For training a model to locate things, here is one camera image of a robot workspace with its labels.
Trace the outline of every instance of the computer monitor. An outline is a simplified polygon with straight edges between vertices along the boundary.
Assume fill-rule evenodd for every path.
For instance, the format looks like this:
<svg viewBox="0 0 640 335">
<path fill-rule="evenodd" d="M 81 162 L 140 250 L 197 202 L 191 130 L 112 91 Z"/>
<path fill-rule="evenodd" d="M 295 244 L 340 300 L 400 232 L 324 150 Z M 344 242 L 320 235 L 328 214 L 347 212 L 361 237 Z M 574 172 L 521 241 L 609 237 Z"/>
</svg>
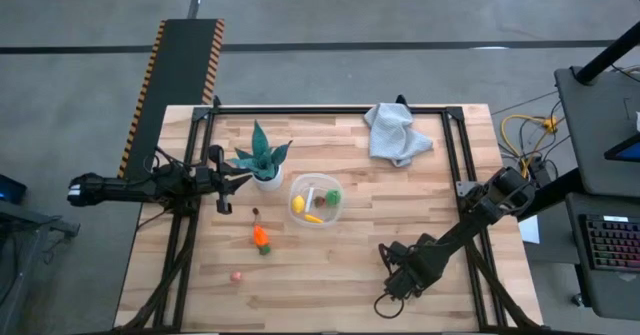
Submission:
<svg viewBox="0 0 640 335">
<path fill-rule="evenodd" d="M 604 153 L 607 160 L 640 162 L 640 134 L 612 147 Z"/>
</svg>

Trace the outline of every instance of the clear plastic bowl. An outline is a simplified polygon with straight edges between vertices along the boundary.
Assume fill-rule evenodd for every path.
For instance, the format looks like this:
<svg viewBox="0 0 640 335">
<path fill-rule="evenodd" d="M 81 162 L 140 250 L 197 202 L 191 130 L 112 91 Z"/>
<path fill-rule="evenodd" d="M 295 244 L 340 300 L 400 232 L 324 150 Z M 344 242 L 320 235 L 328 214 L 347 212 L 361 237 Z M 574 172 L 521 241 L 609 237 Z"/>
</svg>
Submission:
<svg viewBox="0 0 640 335">
<path fill-rule="evenodd" d="M 305 201 L 305 208 L 307 207 L 307 199 L 309 198 L 309 191 L 313 188 L 313 197 L 311 198 L 311 206 L 309 212 L 304 209 L 297 214 L 293 211 L 293 199 L 300 195 Z M 328 206 L 326 203 L 322 207 L 315 207 L 313 199 L 316 196 L 325 197 L 329 190 L 338 190 L 340 192 L 340 202 L 336 206 Z M 344 206 L 345 196 L 342 186 L 338 180 L 324 174 L 304 174 L 298 176 L 291 185 L 291 194 L 289 195 L 289 214 L 298 224 L 310 228 L 326 228 L 333 225 L 340 218 L 342 208 Z M 313 223 L 305 220 L 305 214 L 315 216 L 318 219 L 322 219 L 324 222 L 321 224 Z"/>
</svg>

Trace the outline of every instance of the gray floor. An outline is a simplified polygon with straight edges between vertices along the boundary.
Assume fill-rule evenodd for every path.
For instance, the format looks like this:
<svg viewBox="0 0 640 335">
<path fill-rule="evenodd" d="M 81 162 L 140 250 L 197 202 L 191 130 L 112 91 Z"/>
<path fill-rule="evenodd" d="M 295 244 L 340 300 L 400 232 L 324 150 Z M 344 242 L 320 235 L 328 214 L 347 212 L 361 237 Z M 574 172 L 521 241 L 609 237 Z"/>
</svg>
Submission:
<svg viewBox="0 0 640 335">
<path fill-rule="evenodd" d="M 0 46 L 148 44 L 158 21 L 184 17 L 189 1 L 0 0 Z M 638 0 L 202 0 L 199 17 L 224 17 L 226 43 L 599 40 L 619 36 L 639 12 Z M 555 68 L 584 64 L 599 51 L 227 53 L 216 92 L 227 104 L 374 103 L 402 93 L 414 103 L 482 102 L 499 111 L 553 91 Z M 113 322 L 138 206 L 72 208 L 65 190 L 83 172 L 115 174 L 147 59 L 0 56 L 0 173 L 28 184 L 28 207 L 82 223 L 73 244 L 40 267 L 25 334 L 105 330 Z M 637 63 L 634 50 L 619 65 Z M 550 95 L 500 112 L 496 128 L 509 114 L 547 115 L 556 102 Z M 525 140 L 537 139 L 532 132 Z M 515 139 L 516 129 L 508 134 Z M 571 142 L 550 158 L 561 173 L 570 170 Z M 530 265 L 547 325 L 638 332 L 639 322 L 569 304 L 577 291 L 571 267 Z"/>
</svg>

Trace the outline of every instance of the gray towel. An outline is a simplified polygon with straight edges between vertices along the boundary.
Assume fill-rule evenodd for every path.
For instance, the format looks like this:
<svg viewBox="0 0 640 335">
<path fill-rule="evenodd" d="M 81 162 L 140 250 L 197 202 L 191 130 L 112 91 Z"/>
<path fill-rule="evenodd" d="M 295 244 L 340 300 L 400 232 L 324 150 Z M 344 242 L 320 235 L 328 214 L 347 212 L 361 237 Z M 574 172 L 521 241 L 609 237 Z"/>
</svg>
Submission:
<svg viewBox="0 0 640 335">
<path fill-rule="evenodd" d="M 409 126 L 411 112 L 404 104 L 378 104 L 364 115 L 371 128 L 369 156 L 408 166 L 415 155 L 433 148 L 433 141 Z"/>
</svg>

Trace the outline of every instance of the wooden table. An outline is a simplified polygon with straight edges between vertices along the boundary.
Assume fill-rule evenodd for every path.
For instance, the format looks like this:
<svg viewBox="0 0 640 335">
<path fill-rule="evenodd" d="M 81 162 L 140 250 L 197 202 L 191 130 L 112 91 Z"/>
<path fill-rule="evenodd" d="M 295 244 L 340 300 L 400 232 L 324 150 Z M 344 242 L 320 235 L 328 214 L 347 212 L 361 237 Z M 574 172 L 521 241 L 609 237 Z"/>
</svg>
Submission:
<svg viewBox="0 0 640 335">
<path fill-rule="evenodd" d="M 489 108 L 463 107 L 477 175 L 484 181 L 502 166 Z M 159 146 L 179 159 L 184 156 L 192 109 L 169 106 L 165 113 Z M 439 237 L 458 221 L 439 116 L 415 116 L 413 128 L 433 139 L 434 149 L 407 168 L 369 158 L 369 129 L 361 115 L 216 116 L 212 143 L 223 146 L 227 158 L 235 147 L 250 150 L 254 119 L 271 145 L 293 140 L 284 163 L 284 183 L 267 193 L 248 182 L 229 198 L 229 216 L 216 212 L 217 196 L 203 198 L 183 331 L 477 330 L 463 251 L 451 258 L 440 281 L 407 302 L 398 318 L 382 319 L 372 308 L 388 276 L 377 245 L 394 240 L 413 244 L 423 232 Z M 459 141 L 456 146 L 463 166 Z M 311 172 L 328 174 L 344 187 L 345 209 L 333 227 L 309 229 L 289 217 L 290 184 Z M 260 209 L 271 240 L 268 256 L 260 256 L 252 243 L 253 207 Z M 160 210 L 144 205 L 140 221 Z M 157 285 L 170 218 L 161 217 L 138 232 L 116 325 L 128 321 Z M 517 222 L 503 218 L 490 228 L 490 236 L 500 280 L 527 315 L 541 323 Z M 242 282 L 230 281 L 233 271 L 243 273 Z M 491 320 L 489 291 L 483 285 Z M 172 314 L 169 303 L 167 320 Z M 380 310 L 391 314 L 398 306 L 389 302 Z"/>
</svg>

